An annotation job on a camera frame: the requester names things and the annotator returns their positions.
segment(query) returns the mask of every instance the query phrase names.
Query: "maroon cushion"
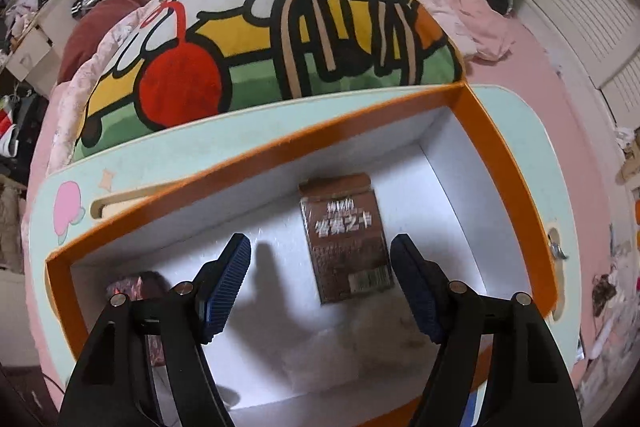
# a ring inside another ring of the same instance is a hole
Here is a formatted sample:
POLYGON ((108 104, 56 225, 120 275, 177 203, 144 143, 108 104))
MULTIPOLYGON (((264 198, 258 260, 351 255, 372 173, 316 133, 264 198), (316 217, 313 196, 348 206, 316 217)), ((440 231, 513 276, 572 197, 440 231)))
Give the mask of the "maroon cushion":
POLYGON ((149 1, 151 0, 104 0, 82 17, 66 42, 58 83, 70 81, 78 68, 94 56, 108 31, 149 1))

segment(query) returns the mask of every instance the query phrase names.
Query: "open box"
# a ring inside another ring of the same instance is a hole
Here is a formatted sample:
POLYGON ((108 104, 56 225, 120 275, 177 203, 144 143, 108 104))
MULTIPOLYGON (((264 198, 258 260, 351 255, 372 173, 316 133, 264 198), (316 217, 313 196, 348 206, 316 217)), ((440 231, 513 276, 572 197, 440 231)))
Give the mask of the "open box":
MULTIPOLYGON (((308 394, 293 391, 282 372, 287 350, 340 327, 366 301, 320 306, 299 206, 300 182, 352 172, 371 177, 388 241, 408 233, 449 279, 500 298, 526 291, 543 315, 553 310, 552 259, 524 179, 478 99, 457 83, 238 156, 56 250, 47 274, 75 356, 106 303, 108 283, 147 270, 171 285, 191 280, 232 233, 242 232, 252 242, 252 265, 225 331, 205 347, 216 384, 239 395, 236 425, 404 426, 429 363, 308 394)), ((476 385, 486 379, 489 359, 485 349, 476 385)))

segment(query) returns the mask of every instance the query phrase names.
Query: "bed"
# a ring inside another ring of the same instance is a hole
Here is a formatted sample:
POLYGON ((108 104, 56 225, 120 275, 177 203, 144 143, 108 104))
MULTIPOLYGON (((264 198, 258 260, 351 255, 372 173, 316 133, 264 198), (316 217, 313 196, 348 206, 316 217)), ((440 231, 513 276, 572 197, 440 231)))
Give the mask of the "bed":
MULTIPOLYGON (((100 147, 94 150, 88 147, 82 155, 74 156, 79 139, 78 128, 91 116, 85 106, 98 79, 109 70, 110 61, 118 49, 126 46, 136 28, 153 16, 160 1, 151 1, 118 22, 101 41, 97 54, 78 69, 70 82, 56 86, 52 92, 28 187, 28 209, 22 222, 25 248, 28 248, 30 206, 42 179, 74 159, 102 150, 100 147)), ((557 54, 554 55, 558 48, 546 40, 544 28, 540 29, 539 22, 544 14, 537 16, 516 4, 515 13, 503 17, 490 8, 487 10, 482 0, 418 1, 449 36, 459 56, 465 57, 464 74, 469 82, 498 84, 514 90, 542 119, 558 154, 572 200, 581 260, 591 261, 587 268, 583 266, 582 274, 583 287, 590 287, 594 275, 609 271, 609 195, 597 160, 593 158, 592 137, 585 130, 581 115, 576 115, 565 83, 559 78, 559 73, 567 76, 569 66, 557 54), (526 26, 534 33, 538 29, 538 39, 526 26)), ((451 80, 461 78, 453 75, 451 80)), ((585 294, 582 336, 584 346, 589 350, 602 324, 593 323, 590 296, 588 292, 585 294)), ((34 314, 30 315, 31 328, 37 339, 41 326, 33 320, 34 314)), ((40 356, 47 372, 47 353, 41 352, 40 356)), ((584 375, 584 366, 584 363, 579 363, 574 368, 572 376, 576 385, 584 375)))

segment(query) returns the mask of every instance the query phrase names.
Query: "pink cartoon print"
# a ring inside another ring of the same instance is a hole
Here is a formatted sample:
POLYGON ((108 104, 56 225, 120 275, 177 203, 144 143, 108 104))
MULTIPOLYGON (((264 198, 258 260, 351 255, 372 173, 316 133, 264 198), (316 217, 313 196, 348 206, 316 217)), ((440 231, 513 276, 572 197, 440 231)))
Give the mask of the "pink cartoon print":
POLYGON ((53 204, 53 230, 58 236, 59 245, 65 242, 69 225, 77 225, 83 217, 80 187, 76 182, 64 182, 58 188, 53 204))

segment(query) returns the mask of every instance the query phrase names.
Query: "wall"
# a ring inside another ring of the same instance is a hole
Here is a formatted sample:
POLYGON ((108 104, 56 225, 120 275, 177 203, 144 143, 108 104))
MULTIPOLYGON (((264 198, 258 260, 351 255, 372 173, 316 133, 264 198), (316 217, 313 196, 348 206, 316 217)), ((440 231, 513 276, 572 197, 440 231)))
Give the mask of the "wall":
POLYGON ((0 363, 40 365, 29 329, 24 275, 0 271, 0 363))

